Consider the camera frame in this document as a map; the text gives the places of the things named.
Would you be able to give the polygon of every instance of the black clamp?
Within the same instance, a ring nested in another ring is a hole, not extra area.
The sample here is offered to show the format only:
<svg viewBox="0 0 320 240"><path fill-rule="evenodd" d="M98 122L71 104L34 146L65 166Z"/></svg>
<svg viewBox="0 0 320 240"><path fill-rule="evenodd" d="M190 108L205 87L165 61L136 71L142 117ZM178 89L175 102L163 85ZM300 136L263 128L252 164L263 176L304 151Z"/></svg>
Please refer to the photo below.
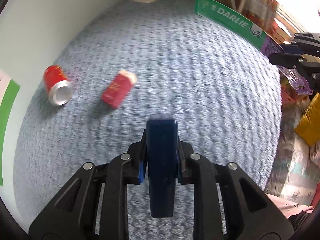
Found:
<svg viewBox="0 0 320 240"><path fill-rule="evenodd" d="M140 142L110 163L85 163L45 206L29 229L33 240L128 240L127 184L141 183L146 171L146 131ZM178 139L178 181L194 184L193 239L287 240L291 223L236 164L211 163ZM95 234L102 183L100 234ZM227 234L223 235L217 184Z"/></svg>
<svg viewBox="0 0 320 240"><path fill-rule="evenodd" d="M311 90L320 92L320 63L308 62L302 54L320 57L320 34L319 33L296 33L291 44L282 44L285 51L296 51L301 54L273 53L269 55L272 65L284 66L295 69L306 78Z"/></svg>

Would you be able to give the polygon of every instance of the metal screw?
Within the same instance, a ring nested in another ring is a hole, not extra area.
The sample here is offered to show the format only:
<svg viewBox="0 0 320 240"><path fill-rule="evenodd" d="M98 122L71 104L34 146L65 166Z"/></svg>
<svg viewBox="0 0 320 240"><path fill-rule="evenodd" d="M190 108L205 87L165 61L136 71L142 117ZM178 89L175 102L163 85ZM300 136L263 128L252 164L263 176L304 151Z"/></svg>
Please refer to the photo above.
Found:
<svg viewBox="0 0 320 240"><path fill-rule="evenodd" d="M121 155L121 160L129 160L131 158L130 154L129 153L124 153Z"/></svg>
<svg viewBox="0 0 320 240"><path fill-rule="evenodd" d="M193 153L190 155L191 159L193 160L199 160L200 159L200 155L198 153Z"/></svg>
<svg viewBox="0 0 320 240"><path fill-rule="evenodd" d="M92 163L85 163L85 164L83 164L83 168L84 168L85 170L91 170L92 167L93 167L93 164L92 164Z"/></svg>
<svg viewBox="0 0 320 240"><path fill-rule="evenodd" d="M238 165L236 163L229 163L228 168L230 170L236 170L236 169L238 169Z"/></svg>

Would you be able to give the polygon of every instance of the small red carton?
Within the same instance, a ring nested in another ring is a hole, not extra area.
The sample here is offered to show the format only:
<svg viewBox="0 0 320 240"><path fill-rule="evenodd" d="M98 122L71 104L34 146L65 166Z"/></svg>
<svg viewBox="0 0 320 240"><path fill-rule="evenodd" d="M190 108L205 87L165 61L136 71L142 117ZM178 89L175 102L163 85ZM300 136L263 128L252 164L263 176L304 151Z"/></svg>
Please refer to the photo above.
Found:
<svg viewBox="0 0 320 240"><path fill-rule="evenodd" d="M116 78L103 92L101 99L114 109L117 109L136 82L137 77L135 74L120 70Z"/></svg>

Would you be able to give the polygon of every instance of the blue carpet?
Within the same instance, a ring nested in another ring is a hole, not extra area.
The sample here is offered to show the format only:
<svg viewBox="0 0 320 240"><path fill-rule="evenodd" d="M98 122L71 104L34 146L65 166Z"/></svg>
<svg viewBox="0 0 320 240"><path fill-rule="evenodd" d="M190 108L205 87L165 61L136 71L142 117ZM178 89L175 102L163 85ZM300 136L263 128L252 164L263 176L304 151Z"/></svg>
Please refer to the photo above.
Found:
<svg viewBox="0 0 320 240"><path fill-rule="evenodd" d="M110 162L141 139L150 114L170 113L180 139L212 162L238 163L264 188L281 120L279 73L254 47L194 14L195 0L126 1L84 28L55 61L75 93L49 104L43 84L14 160L18 209L31 223L87 161ZM116 73L138 77L122 106L100 96ZM172 219L150 216L148 181L128 187L130 239L192 239L193 187L177 186Z"/></svg>

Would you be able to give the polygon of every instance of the blue gripper pad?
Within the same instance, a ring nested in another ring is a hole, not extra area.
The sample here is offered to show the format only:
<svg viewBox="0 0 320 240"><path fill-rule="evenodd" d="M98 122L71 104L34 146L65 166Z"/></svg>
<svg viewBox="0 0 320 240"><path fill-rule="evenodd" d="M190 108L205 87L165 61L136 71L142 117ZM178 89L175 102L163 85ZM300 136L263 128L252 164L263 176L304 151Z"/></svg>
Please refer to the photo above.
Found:
<svg viewBox="0 0 320 240"><path fill-rule="evenodd" d="M286 53L289 53L289 54L300 54L300 55L303 54L303 52L299 49L299 47L294 44L280 44L280 47L284 49Z"/></svg>
<svg viewBox="0 0 320 240"><path fill-rule="evenodd" d="M178 123L170 114L152 114L147 121L147 159L151 216L173 216L178 171Z"/></svg>

